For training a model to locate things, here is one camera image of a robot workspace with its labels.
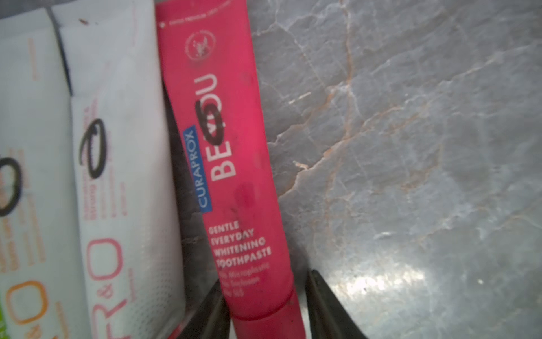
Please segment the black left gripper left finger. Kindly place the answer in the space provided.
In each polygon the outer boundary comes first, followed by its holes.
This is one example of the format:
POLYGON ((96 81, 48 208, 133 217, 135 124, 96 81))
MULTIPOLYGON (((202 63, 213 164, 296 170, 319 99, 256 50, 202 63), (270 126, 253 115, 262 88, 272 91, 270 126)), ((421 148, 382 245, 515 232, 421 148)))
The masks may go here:
POLYGON ((217 281, 177 339, 228 339, 230 312, 217 281))

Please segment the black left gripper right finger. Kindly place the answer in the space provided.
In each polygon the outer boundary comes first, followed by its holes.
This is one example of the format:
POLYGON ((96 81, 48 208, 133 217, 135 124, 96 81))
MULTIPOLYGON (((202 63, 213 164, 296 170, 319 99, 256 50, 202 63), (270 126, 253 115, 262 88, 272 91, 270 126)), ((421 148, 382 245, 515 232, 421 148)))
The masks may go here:
POLYGON ((306 299, 312 338, 367 339, 316 270, 308 272, 306 299))

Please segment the crimson pink toothpaste tube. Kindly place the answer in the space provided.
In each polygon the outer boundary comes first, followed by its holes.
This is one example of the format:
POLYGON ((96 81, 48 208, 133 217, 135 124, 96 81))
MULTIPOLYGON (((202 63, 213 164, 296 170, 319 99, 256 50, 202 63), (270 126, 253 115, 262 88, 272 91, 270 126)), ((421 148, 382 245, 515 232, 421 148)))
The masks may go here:
POLYGON ((164 1, 155 13, 165 87, 236 335, 304 338, 247 3, 164 1))

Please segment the white pink-cap toothpaste tube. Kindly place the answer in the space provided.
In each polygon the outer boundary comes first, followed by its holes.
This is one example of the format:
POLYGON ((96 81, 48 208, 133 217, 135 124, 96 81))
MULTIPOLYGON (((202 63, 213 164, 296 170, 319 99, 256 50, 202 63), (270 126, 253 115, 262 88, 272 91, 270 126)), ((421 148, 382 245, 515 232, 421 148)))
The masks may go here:
POLYGON ((167 338, 182 246, 152 1, 52 8, 71 89, 80 249, 93 338, 167 338))

